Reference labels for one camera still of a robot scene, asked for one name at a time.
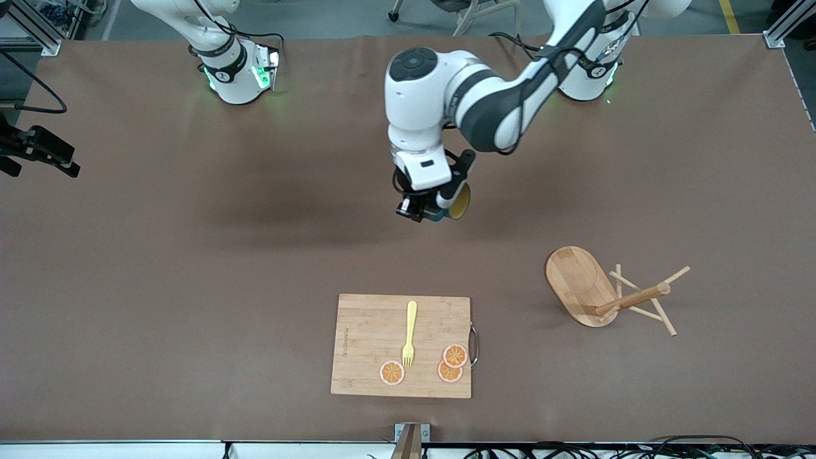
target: brown tablecloth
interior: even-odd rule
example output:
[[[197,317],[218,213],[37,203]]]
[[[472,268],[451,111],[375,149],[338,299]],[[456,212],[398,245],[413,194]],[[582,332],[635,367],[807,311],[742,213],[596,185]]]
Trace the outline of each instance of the brown tablecloth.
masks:
[[[812,442],[816,137],[783,53],[635,38],[602,98],[554,96],[513,156],[477,160],[463,220],[417,225],[382,91],[419,44],[525,63],[493,38],[288,42],[286,91],[229,106],[183,42],[43,60],[69,112],[20,125],[82,173],[0,178],[0,438]],[[543,277],[563,245],[641,285],[691,265],[663,302],[680,335],[575,323]],[[344,292],[471,297],[473,398],[331,395]]]

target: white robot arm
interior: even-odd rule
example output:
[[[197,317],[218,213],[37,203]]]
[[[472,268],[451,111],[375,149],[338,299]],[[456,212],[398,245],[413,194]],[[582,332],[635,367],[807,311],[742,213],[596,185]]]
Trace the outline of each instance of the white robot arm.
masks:
[[[202,60],[210,87],[229,104],[246,104],[272,87],[278,51],[255,44],[222,15],[234,13],[238,0],[131,0],[181,33]]]
[[[457,219],[467,209],[476,155],[445,150],[445,127],[458,128],[476,151],[510,154],[557,88],[591,100],[611,84],[637,15],[674,17],[690,2],[544,0],[552,35],[512,81],[467,51],[422,47],[394,56],[385,77],[385,111],[394,188],[403,196],[397,214],[439,221]]]

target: yellow fork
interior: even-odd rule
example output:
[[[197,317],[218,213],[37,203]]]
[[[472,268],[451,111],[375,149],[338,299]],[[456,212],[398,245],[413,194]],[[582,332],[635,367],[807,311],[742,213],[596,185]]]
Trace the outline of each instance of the yellow fork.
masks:
[[[414,324],[416,323],[416,301],[408,301],[408,330],[406,345],[402,348],[402,366],[410,368],[414,362]]]

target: chair leg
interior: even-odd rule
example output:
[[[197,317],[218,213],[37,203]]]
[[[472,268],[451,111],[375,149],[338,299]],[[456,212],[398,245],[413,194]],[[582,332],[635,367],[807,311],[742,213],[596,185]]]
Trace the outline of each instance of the chair leg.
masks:
[[[400,7],[401,6],[402,6],[402,0],[397,0],[397,2],[394,3],[394,8],[391,10],[391,12],[394,13],[395,15],[400,14]]]
[[[470,0],[470,6],[468,9],[465,10],[464,14],[459,14],[459,24],[456,26],[456,30],[454,30],[454,37],[459,36],[468,30],[470,24],[473,23],[473,19],[475,19],[477,11],[479,11],[479,0]]]
[[[519,12],[521,11],[521,2],[519,0],[508,0],[508,2],[512,5],[512,13],[513,13],[513,22],[516,25],[516,34],[514,37],[521,36],[521,20]]]
[[[487,8],[481,9],[479,11],[476,11],[476,12],[471,14],[470,21],[472,23],[473,20],[475,20],[475,19],[478,19],[478,18],[483,17],[483,16],[487,16],[489,14],[493,14],[493,13],[495,13],[497,11],[502,11],[502,10],[510,8],[510,7],[512,7],[512,9],[513,9],[513,20],[515,21],[515,27],[516,27],[515,35],[520,35],[521,34],[521,21],[519,19],[520,16],[521,16],[519,14],[519,12],[521,11],[521,1],[520,0],[504,0],[502,2],[496,3],[492,7],[487,7]]]

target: fake orange slice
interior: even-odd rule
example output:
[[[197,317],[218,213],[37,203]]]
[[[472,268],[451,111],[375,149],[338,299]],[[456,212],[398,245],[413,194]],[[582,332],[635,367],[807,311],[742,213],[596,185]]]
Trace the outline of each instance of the fake orange slice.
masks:
[[[442,351],[442,362],[451,368],[461,368],[468,362],[468,351],[462,345],[449,345]]]
[[[402,363],[396,360],[389,360],[379,368],[379,379],[383,380],[385,384],[397,385],[405,378],[406,370],[402,367]]]
[[[464,370],[462,368],[451,368],[445,365],[445,361],[441,361],[437,367],[437,375],[439,379],[444,382],[456,382],[462,379]]]

